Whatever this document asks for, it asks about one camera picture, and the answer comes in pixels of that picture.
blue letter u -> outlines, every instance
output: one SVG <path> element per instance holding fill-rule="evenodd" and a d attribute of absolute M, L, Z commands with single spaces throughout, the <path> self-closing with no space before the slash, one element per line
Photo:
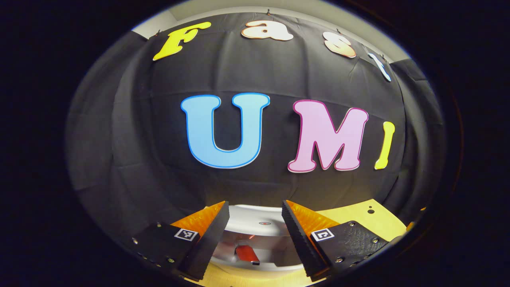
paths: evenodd
<path fill-rule="evenodd" d="M 241 109 L 241 145 L 226 151 L 214 142 L 214 110 L 221 105 L 220 98 L 204 94 L 185 99 L 181 109 L 186 113 L 191 154 L 201 163 L 218 169 L 236 169 L 251 163 L 259 155 L 262 109 L 269 102 L 269 97 L 262 93 L 240 93 L 232 98 L 234 106 Z"/>

